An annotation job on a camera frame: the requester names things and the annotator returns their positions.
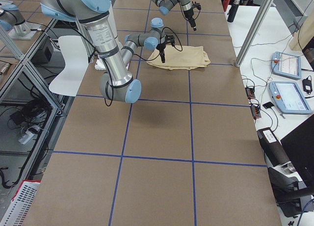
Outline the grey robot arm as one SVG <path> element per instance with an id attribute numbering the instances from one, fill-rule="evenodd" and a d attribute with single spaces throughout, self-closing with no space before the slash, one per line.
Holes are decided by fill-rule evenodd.
<path id="1" fill-rule="evenodd" d="M 58 20 L 82 24 L 103 61 L 106 72 L 103 74 L 100 91 L 105 99 L 135 103 L 141 94 L 141 82 L 133 78 L 126 68 L 138 47 L 159 50 L 164 57 L 165 46 L 174 43 L 172 35 L 164 33 L 161 18 L 151 20 L 151 30 L 143 34 L 126 37 L 125 45 L 118 47 L 109 24 L 111 0 L 41 0 L 42 12 Z"/>
<path id="2" fill-rule="evenodd" d="M 183 18 L 189 22 L 191 28 L 196 31 L 196 19 L 201 11 L 201 4 L 191 0 L 151 0 L 158 7 L 159 11 L 163 15 L 167 15 L 172 8 L 177 4 L 180 5 L 180 9 Z"/>

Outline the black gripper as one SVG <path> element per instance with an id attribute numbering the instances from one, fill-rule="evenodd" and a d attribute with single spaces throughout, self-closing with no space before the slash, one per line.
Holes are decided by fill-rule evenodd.
<path id="1" fill-rule="evenodd" d="M 159 50 L 162 63 L 165 63 L 164 49 L 166 48 L 167 44 L 171 44 L 171 46 L 173 47 L 175 46 L 174 35 L 165 34 L 164 37 L 161 39 L 161 42 L 157 45 L 157 50 Z"/>
<path id="2" fill-rule="evenodd" d="M 185 5 L 183 13 L 185 18 L 190 22 L 190 26 L 194 31 L 197 30 L 195 19 L 193 18 L 194 9 L 201 11 L 201 4 L 195 1 L 190 2 L 189 4 Z"/>

